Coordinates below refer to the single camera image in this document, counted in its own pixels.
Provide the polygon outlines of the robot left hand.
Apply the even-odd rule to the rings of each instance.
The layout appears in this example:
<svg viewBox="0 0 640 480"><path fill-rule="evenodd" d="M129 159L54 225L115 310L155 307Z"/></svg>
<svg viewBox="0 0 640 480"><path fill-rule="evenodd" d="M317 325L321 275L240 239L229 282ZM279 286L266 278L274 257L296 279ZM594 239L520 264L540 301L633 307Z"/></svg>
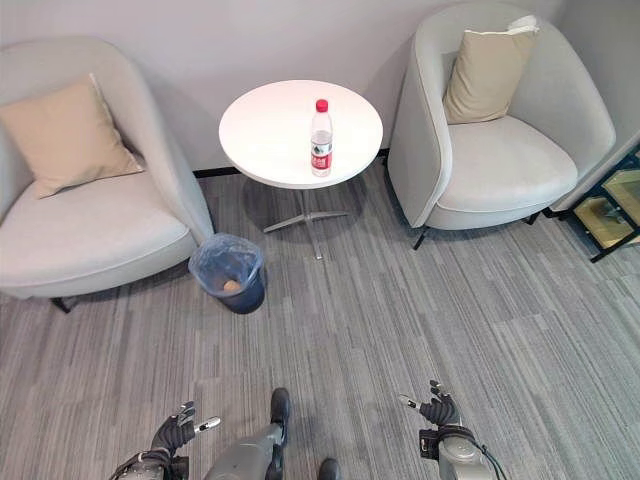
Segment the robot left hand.
<svg viewBox="0 0 640 480"><path fill-rule="evenodd" d="M196 413L193 401L184 402L178 411L170 415L159 427L151 442L152 450L166 451L170 456L190 442L197 434L217 427L221 418L210 417L201 423L194 422Z"/></svg>

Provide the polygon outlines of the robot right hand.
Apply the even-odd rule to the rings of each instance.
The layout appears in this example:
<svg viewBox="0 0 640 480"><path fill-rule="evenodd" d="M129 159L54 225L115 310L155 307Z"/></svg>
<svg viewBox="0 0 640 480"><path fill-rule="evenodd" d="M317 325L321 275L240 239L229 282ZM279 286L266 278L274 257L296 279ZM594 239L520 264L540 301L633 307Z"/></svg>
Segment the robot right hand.
<svg viewBox="0 0 640 480"><path fill-rule="evenodd" d="M428 403L418 402L405 394L400 394L398 398L401 404L418 411L428 422L438 427L460 425L461 416L450 393L444 390L438 380L432 379L429 384L433 397Z"/></svg>

